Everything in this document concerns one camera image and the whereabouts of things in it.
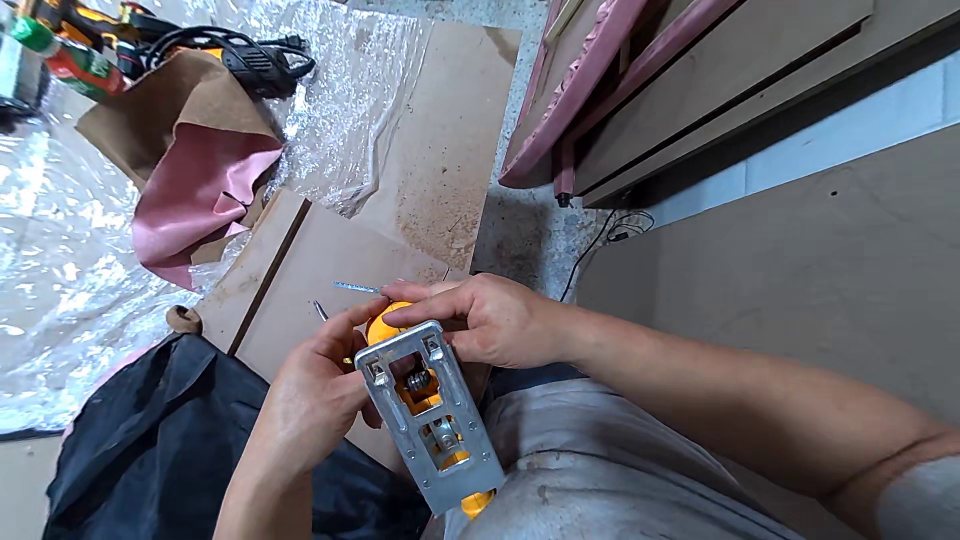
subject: brown paper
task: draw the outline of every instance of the brown paper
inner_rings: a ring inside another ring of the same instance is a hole
[[[201,51],[177,53],[126,92],[97,104],[77,131],[142,191],[180,122],[276,138],[227,68]]]

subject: plastic sheet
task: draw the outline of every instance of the plastic sheet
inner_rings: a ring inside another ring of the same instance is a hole
[[[351,217],[376,191],[432,23],[326,0],[258,0],[252,8],[260,13],[238,25],[244,32],[299,34],[318,63],[293,99],[270,104],[287,146],[268,197],[284,185]]]
[[[147,6],[184,25],[307,39],[318,69],[292,100],[268,104],[286,138],[270,186],[343,215],[359,210],[375,191],[430,23],[327,0]],[[169,332],[168,307],[200,298],[138,264],[130,229],[138,193],[73,129],[91,105],[54,81],[43,115],[0,137],[0,433],[69,424],[111,365]],[[223,276],[248,237],[231,241],[223,261],[191,270],[199,290]]]
[[[54,83],[47,113],[0,136],[0,432],[68,424],[111,364],[196,294],[133,254],[138,193],[73,129],[89,102]]]

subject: wooden board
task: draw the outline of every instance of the wooden board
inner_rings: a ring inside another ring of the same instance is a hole
[[[290,349],[321,326],[314,300],[333,316],[374,297],[334,287],[333,282],[374,287],[396,279],[441,282],[448,270],[443,262],[313,205],[236,356],[264,379],[273,380]]]
[[[946,128],[604,247],[578,304],[824,367],[958,424],[958,148]]]
[[[960,21],[960,4],[953,0],[874,0],[874,4],[874,14],[864,23],[860,33],[823,56],[710,119],[653,156],[624,168],[602,185],[598,186],[590,179],[583,178],[583,182],[578,184],[578,194],[584,194],[584,204],[608,205],[614,195],[619,195],[631,185],[663,175],[672,167],[699,156],[707,149],[716,148],[717,156],[729,154],[731,152],[725,151],[725,147],[721,146],[725,140],[744,132],[749,133],[760,122],[776,124],[778,117],[786,110],[804,107],[814,96],[891,59],[902,51],[935,38]],[[825,109],[820,112],[821,117],[834,110],[835,108]],[[804,111],[799,110],[798,115],[804,116]],[[807,124],[798,124],[793,132],[803,125],[808,125],[809,121]],[[751,143],[750,147],[754,152],[758,151],[790,133],[792,132],[766,136],[765,141]]]
[[[399,104],[379,188],[353,217],[469,270],[521,32],[434,24],[416,86]]]
[[[59,435],[0,443],[0,523],[4,538],[39,538],[47,522],[46,489],[57,470]]]
[[[279,190],[260,215],[243,251],[214,289],[195,306],[204,321],[204,337],[217,349],[230,355],[236,353],[239,343],[234,341],[240,326],[268,270],[283,259],[284,239],[293,239],[296,231],[291,232],[291,225],[304,211],[302,206],[301,197]]]
[[[576,169],[581,193],[873,12],[873,0],[750,0],[615,114]]]

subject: finger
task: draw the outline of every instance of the finger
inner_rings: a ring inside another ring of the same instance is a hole
[[[473,305],[473,295],[467,287],[455,287],[436,296],[401,307],[383,315],[383,322],[394,328],[410,328],[430,319],[466,317]]]
[[[379,430],[380,427],[383,426],[383,419],[380,418],[380,413],[377,412],[372,401],[367,400],[367,402],[363,404],[363,408],[360,409],[360,412],[363,414],[363,421],[371,428]]]
[[[421,285],[397,280],[385,287],[381,287],[380,294],[389,297],[395,302],[402,301],[415,304],[459,285],[460,282],[437,282],[432,285]]]
[[[490,358],[484,351],[488,347],[483,343],[490,343],[493,336],[487,329],[474,329],[467,331],[445,331],[444,341],[450,344],[453,354],[463,362],[479,362],[499,366],[503,363],[502,358]]]
[[[380,314],[389,304],[390,301],[381,296],[330,317],[307,340],[310,350],[314,354],[341,361],[352,352],[353,328]]]
[[[337,378],[337,384],[344,386],[343,406],[354,414],[361,410],[370,401],[367,384],[363,379],[363,372],[354,371]]]
[[[353,329],[353,345],[350,347],[350,357],[367,348],[367,336],[361,331]]]

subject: power cord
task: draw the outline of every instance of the power cord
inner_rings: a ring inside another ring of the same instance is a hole
[[[272,87],[276,92],[282,93],[283,88],[281,88],[276,81],[264,77],[259,70],[251,66],[250,63],[244,59],[243,55],[237,52],[234,45],[239,45],[239,43],[236,43],[236,41],[241,41],[244,45],[258,51],[263,57],[270,61],[277,71],[293,77],[294,80],[309,73],[317,64],[316,61],[303,52],[302,40],[297,36],[258,42],[247,35],[218,26],[192,26],[170,32],[154,42],[149,49],[143,52],[143,65],[148,70],[155,69],[167,58],[167,53],[174,47],[186,47],[190,49],[221,48],[224,49],[225,52],[230,52],[262,84]],[[264,45],[275,47],[276,50],[284,54],[300,57],[304,62],[294,67],[281,65],[273,55],[263,48]]]
[[[653,229],[654,224],[657,223],[657,221],[654,219],[654,216],[650,215],[650,212],[646,210],[633,210],[613,220],[612,227],[610,227],[610,230],[607,231],[607,226],[610,225],[610,222],[613,219],[613,216],[617,212],[618,210],[613,210],[610,212],[610,215],[607,216],[607,220],[604,221],[603,223],[603,227],[600,228],[600,233],[598,233],[597,236],[593,238],[593,241],[590,242],[590,244],[587,246],[584,252],[580,254],[580,256],[577,258],[577,261],[573,263],[573,268],[570,269],[570,277],[566,280],[566,287],[564,287],[564,294],[562,294],[560,297],[561,302],[566,300],[566,294],[570,292],[570,286],[573,284],[573,277],[577,274],[577,267],[580,266],[580,263],[583,262],[587,254],[590,253],[590,250],[593,249],[593,246],[595,246],[596,243],[600,241],[600,238],[603,237],[604,233],[607,233],[608,242],[619,242],[620,240],[624,240],[630,237],[630,233],[636,233],[636,234],[646,233],[647,231],[650,231],[651,229]],[[634,223],[627,223],[626,220],[636,216],[640,216],[650,220],[650,225],[644,228],[641,225],[637,225]],[[617,233],[616,232],[617,229],[623,229],[624,231],[621,233]]]

